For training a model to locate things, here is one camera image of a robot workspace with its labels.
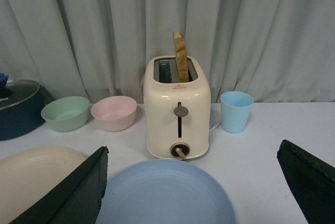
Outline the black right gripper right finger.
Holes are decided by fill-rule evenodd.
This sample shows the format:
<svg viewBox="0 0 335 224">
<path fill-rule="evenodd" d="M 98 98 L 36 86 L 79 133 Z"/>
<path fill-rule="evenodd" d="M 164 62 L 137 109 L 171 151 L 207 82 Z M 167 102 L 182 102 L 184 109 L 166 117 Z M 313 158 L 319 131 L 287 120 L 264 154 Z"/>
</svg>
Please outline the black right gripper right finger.
<svg viewBox="0 0 335 224">
<path fill-rule="evenodd" d="M 307 222 L 334 223 L 334 167 L 288 140 L 277 160 Z"/>
</svg>

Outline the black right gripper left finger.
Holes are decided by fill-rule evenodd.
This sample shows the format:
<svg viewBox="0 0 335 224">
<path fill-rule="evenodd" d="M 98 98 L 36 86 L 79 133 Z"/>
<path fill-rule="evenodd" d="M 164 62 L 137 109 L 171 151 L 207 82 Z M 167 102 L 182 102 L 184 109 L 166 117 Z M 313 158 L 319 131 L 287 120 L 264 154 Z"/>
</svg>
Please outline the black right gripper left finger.
<svg viewBox="0 0 335 224">
<path fill-rule="evenodd" d="M 95 223 L 107 185 L 108 148 L 100 147 L 11 223 Z"/>
</svg>

